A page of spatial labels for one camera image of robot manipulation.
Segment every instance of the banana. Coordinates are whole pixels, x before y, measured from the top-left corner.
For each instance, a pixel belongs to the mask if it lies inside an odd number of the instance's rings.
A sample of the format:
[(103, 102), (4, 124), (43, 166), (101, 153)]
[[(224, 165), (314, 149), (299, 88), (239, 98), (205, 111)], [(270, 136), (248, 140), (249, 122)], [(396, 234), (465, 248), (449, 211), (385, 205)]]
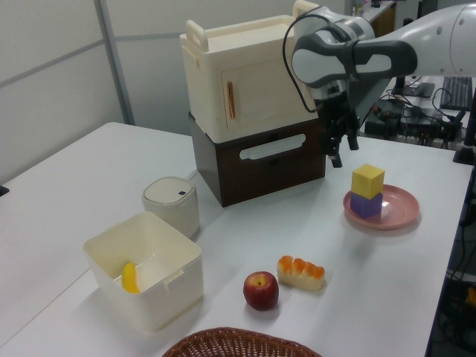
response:
[(122, 270), (122, 287), (131, 294), (138, 294), (141, 292), (137, 287), (135, 279), (135, 265), (134, 263), (127, 263)]

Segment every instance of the red apple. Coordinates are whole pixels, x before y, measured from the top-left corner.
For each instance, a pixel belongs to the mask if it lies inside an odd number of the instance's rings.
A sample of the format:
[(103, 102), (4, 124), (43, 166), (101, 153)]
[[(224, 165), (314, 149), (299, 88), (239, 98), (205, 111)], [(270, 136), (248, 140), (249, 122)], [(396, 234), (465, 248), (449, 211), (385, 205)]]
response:
[(250, 274), (243, 285), (246, 302), (256, 310), (268, 310), (277, 303), (280, 288), (273, 274), (256, 271)]

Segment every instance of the brown basket rim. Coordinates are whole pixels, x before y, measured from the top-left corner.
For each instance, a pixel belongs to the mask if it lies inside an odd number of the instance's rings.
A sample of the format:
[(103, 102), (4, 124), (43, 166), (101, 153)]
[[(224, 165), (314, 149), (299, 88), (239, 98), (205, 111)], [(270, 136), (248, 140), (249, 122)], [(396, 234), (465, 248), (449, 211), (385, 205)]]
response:
[(166, 351), (162, 355), (162, 357), (174, 357), (174, 356), (181, 356), (179, 353), (187, 349), (193, 343), (197, 341), (204, 341), (206, 339), (216, 337), (216, 336), (237, 336), (239, 335), (240, 338), (244, 338), (245, 340), (253, 340), (259, 342), (266, 342), (267, 344), (271, 344), (274, 346), (279, 346), (286, 348), (287, 350), (291, 350), (292, 352), (298, 352), (300, 356), (308, 356), (308, 357), (322, 357), (318, 353), (314, 352), (313, 350), (309, 349), (308, 347), (299, 344), (298, 342), (286, 340), (283, 338), (274, 337), (271, 335), (266, 335), (265, 333), (251, 331), (248, 329), (237, 329), (233, 327), (216, 327), (212, 329), (204, 329), (195, 333), (192, 333), (177, 343), (175, 343), (171, 348)]

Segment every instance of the bread roll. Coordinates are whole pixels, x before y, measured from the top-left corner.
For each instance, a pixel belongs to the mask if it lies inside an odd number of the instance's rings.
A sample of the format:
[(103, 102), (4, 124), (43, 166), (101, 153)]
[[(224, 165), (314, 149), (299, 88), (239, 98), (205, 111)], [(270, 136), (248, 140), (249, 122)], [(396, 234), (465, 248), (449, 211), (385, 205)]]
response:
[(277, 262), (277, 277), (280, 282), (296, 288), (318, 291), (324, 284), (325, 270), (301, 258), (285, 255)]

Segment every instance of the gray floor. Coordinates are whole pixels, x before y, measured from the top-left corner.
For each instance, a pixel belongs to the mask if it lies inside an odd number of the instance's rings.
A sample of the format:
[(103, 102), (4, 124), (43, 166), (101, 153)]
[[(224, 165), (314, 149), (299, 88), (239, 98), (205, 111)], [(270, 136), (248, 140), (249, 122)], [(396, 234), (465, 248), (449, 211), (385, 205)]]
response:
[[(473, 187), (473, 192), (476, 192), (476, 186)], [(462, 235), (465, 241), (465, 254), (463, 260), (463, 245), (461, 242)], [(458, 265), (460, 265), (457, 272), (461, 272), (467, 264), (466, 274), (470, 274), (472, 275), (472, 277), (468, 277), (467, 275), (465, 275), (464, 280), (473, 280), (474, 278), (476, 278), (476, 252), (471, 257), (473, 248), (476, 250), (476, 222), (473, 222), (472, 224), (466, 226), (464, 229), (458, 228), (458, 232), (454, 241), (453, 251), (451, 253), (450, 263), (448, 265), (450, 271), (454, 270)], [(440, 323), (444, 322), (444, 320), (445, 316), (441, 315)], [(472, 339), (472, 344), (476, 346), (476, 330), (473, 330), (473, 333), (474, 334), (472, 336), (474, 338)], [(443, 335), (442, 330), (439, 328), (439, 324), (437, 322), (435, 322), (434, 324), (432, 335), (432, 339), (434, 342), (431, 344), (431, 348), (427, 352), (427, 357), (476, 356), (476, 353), (468, 352), (467, 350), (458, 347), (455, 343), (451, 341), (442, 342), (445, 340), (445, 336)]]

